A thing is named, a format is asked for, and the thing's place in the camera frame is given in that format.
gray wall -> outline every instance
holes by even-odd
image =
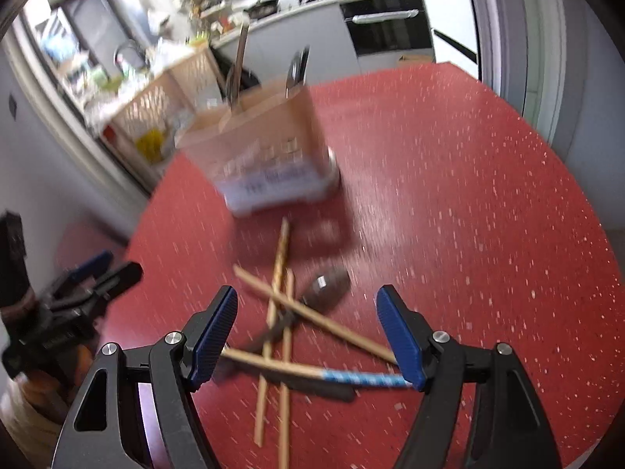
[[[605,230],[625,228],[625,63],[583,2],[587,29],[584,94],[565,164]]]

white countertop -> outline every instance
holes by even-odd
[[[249,26],[249,33],[252,33],[254,30],[263,28],[281,19],[291,17],[294,15],[298,15],[299,13],[305,12],[307,10],[317,9],[324,5],[346,4],[349,2],[358,2],[358,1],[360,0],[318,0],[316,2],[310,2],[309,4],[297,5],[295,7],[292,7],[291,9],[279,10],[277,13],[270,15],[268,17],[265,17],[264,19],[259,19],[258,21],[254,21]],[[239,29],[235,28],[234,30],[231,30],[230,32],[222,35],[219,39],[212,40],[211,46],[219,48],[225,45],[226,43],[232,42],[233,40],[237,40],[238,38],[239,38]]]

cabinet door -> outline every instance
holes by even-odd
[[[338,5],[323,5],[278,18],[250,30],[245,67],[261,82],[285,78],[293,56],[310,46],[306,69],[309,85],[360,73],[354,46]],[[236,43],[220,48],[234,58]]]

kitchen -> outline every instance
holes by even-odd
[[[142,196],[158,185],[184,119],[142,143],[145,129],[114,136],[108,123],[161,70],[207,43],[219,72],[204,83],[203,103],[220,104],[220,78],[247,16],[243,89],[284,78],[305,46],[310,85],[422,61],[451,61],[479,77],[471,0],[32,0],[25,15],[27,42],[56,87],[54,105],[71,114],[79,139],[95,141],[94,157]]]

red object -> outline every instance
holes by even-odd
[[[313,95],[342,191],[319,205],[235,220],[179,156],[130,245],[128,257],[144,266],[145,278],[113,304],[106,339],[153,343],[231,284],[240,304],[229,341],[248,340],[263,326],[266,300],[234,278],[232,265],[271,280],[280,218],[288,215],[298,290],[320,267],[342,264],[352,290],[331,316],[379,343],[386,340],[374,298],[384,284],[462,343],[510,342],[538,389],[563,463],[573,461],[603,435],[623,400],[625,319],[614,255],[573,177],[504,100],[449,64],[352,77]],[[308,324],[295,332],[293,359],[387,370]],[[464,450],[472,397],[466,386],[449,467]],[[209,383],[194,398],[224,467],[276,467],[276,389],[263,448],[252,441],[255,379]],[[367,390],[345,405],[293,393],[291,466],[390,469],[420,399],[414,391]],[[154,414],[146,423],[155,458],[167,467]]]

